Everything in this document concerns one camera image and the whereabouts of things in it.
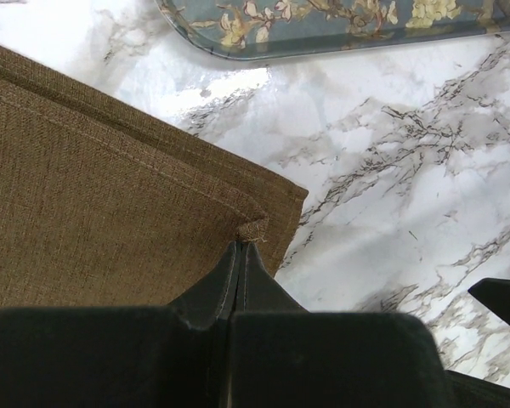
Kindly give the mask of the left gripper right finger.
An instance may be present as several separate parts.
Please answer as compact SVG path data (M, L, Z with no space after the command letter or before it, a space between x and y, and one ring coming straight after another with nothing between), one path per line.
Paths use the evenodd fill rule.
M452 407L435 342L400 313L310 313L243 247L230 323L231 407Z

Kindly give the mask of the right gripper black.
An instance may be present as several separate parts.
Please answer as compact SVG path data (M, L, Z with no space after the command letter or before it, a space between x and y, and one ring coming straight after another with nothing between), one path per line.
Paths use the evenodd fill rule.
M510 326L510 280L484 278L468 292ZM453 407L510 408L510 388L455 371L446 371Z

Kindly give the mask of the brown cloth napkin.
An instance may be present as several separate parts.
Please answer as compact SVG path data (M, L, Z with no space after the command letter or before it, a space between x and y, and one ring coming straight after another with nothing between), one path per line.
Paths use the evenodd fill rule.
M0 308L165 304L236 240L274 274L306 196L0 46Z

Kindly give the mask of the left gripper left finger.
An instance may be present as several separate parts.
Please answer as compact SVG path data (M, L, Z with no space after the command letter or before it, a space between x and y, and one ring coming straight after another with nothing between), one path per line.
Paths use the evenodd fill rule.
M0 309L0 407L218 407L241 245L161 306Z

